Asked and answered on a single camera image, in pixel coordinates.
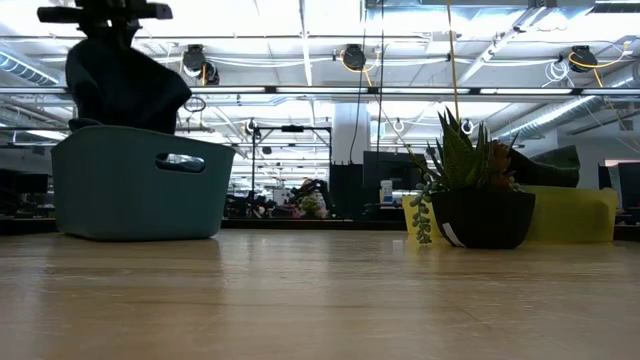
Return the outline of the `black cabinet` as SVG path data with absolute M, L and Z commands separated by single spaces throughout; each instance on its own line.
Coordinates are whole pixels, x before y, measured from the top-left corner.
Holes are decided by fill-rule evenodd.
M 355 220 L 362 211 L 362 165 L 331 165 L 329 192 L 338 217 Z

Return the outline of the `black gantry frame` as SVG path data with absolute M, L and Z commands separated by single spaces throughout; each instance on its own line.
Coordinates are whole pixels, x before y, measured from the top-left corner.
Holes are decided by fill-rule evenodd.
M 256 134 L 258 131 L 261 130 L 265 130 L 266 133 L 261 137 L 260 141 L 257 142 L 256 141 Z M 256 185 L 255 185 L 255 177 L 256 177 L 256 148 L 258 147 L 259 144 L 262 143 L 263 140 L 266 140 L 269 135 L 273 132 L 273 131 L 279 131 L 279 132 L 283 132 L 283 133 L 301 133 L 304 131 L 311 131 L 323 144 L 325 147 L 328 148 L 328 162 L 329 165 L 331 165 L 332 162 L 332 155 L 333 155 L 333 149 L 332 149 L 332 127 L 318 127 L 318 126 L 303 126 L 303 125 L 282 125 L 282 126 L 266 126 L 266 127 L 260 127 L 258 125 L 254 126 L 253 129 L 253 133 L 251 135 L 251 150 L 252 150 L 252 156 L 251 156 L 251 192 L 253 193 L 253 195 L 256 194 Z M 328 140 L 326 141 L 324 138 L 322 138 L 318 132 L 319 131 L 326 131 L 328 133 Z

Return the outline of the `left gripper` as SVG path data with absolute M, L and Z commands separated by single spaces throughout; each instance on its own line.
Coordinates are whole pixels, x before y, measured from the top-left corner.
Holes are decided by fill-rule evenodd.
M 169 20 L 173 13 L 168 4 L 147 0 L 74 0 L 74 7 L 39 7 L 42 23 L 80 23 L 79 30 L 88 39 L 109 41 L 111 26 L 107 20 Z M 118 45 L 130 45 L 141 26 L 138 22 L 113 23 L 112 32 Z

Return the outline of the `yellow plastic bin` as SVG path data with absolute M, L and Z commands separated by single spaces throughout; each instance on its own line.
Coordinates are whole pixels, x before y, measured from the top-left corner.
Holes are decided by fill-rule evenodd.
M 436 193 L 422 206 L 431 239 L 454 247 L 605 243 L 614 238 L 615 191 L 527 186 L 523 191 Z

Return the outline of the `blue plastic bin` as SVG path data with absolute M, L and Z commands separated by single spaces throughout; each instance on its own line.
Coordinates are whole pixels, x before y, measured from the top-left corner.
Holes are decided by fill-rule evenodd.
M 51 150 L 56 223 L 94 240 L 210 238 L 221 226 L 232 148 L 148 130 L 88 126 Z

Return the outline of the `long ceiling light bar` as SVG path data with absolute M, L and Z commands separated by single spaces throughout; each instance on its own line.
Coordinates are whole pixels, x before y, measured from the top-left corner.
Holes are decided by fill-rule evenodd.
M 640 88 L 458 88 L 452 87 L 310 87 L 222 86 L 191 87 L 192 94 L 287 94 L 287 95 L 470 95 L 470 96 L 640 96 Z

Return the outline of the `succulent plant in black pot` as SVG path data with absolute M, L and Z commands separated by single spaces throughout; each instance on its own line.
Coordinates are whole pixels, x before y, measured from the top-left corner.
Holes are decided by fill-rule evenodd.
M 422 175 L 411 201 L 416 240 L 429 244 L 437 230 L 453 247 L 517 248 L 528 232 L 535 195 L 516 183 L 511 148 L 490 139 L 483 125 L 472 140 L 448 109 L 438 118 L 442 138 L 426 150 L 433 165 L 413 158 Z

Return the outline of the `olive green cap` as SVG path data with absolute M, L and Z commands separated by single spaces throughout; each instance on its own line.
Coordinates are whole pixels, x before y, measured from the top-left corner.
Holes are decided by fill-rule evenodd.
M 530 185 L 575 188 L 580 180 L 580 160 L 575 145 L 556 148 L 531 158 Z
M 552 186 L 555 173 L 552 167 L 530 160 L 516 150 L 509 151 L 508 171 L 519 184 L 534 186 Z

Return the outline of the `black computer monitor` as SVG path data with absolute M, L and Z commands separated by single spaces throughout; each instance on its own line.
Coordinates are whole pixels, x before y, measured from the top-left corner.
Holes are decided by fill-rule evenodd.
M 383 180 L 391 180 L 393 189 L 413 190 L 422 181 L 422 171 L 408 153 L 364 152 L 363 185 L 377 188 Z
M 619 167 L 614 166 L 598 166 L 598 184 L 600 189 L 611 188 L 618 190 L 620 187 Z
M 28 218 L 46 199 L 49 175 L 0 169 L 0 215 Z
M 640 163 L 620 163 L 618 171 L 623 210 L 640 213 Z

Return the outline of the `silver ventilation duct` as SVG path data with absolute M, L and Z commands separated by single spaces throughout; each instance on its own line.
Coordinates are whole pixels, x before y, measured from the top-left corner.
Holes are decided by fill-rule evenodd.
M 576 97 L 532 111 L 494 132 L 492 137 L 498 141 L 508 141 L 515 136 L 525 139 L 541 135 L 589 112 L 595 112 L 605 104 L 606 97 L 640 95 L 640 61 L 613 72 L 604 79 L 603 85 L 603 89 L 576 89 L 579 92 Z

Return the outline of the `white building column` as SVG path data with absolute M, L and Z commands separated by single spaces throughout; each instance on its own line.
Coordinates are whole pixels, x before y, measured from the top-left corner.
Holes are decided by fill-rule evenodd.
M 332 162 L 336 165 L 364 162 L 370 150 L 371 115 L 366 103 L 336 103 L 332 120 Z

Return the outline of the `black table frame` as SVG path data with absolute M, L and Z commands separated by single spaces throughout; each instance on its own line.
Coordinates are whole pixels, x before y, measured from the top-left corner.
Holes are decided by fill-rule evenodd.
M 253 230 L 345 230 L 345 231 L 401 231 L 406 230 L 404 221 L 346 221 L 346 220 L 302 220 L 302 219 L 223 219 L 222 229 Z M 0 236 L 52 233 L 57 231 L 53 218 L 0 218 Z M 640 226 L 616 225 L 616 241 L 640 243 Z

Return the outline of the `small green plant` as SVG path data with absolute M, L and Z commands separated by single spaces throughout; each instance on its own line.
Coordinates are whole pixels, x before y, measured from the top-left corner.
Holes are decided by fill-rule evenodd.
M 319 192 L 304 196 L 300 200 L 301 216 L 305 218 L 326 218 L 326 202 Z

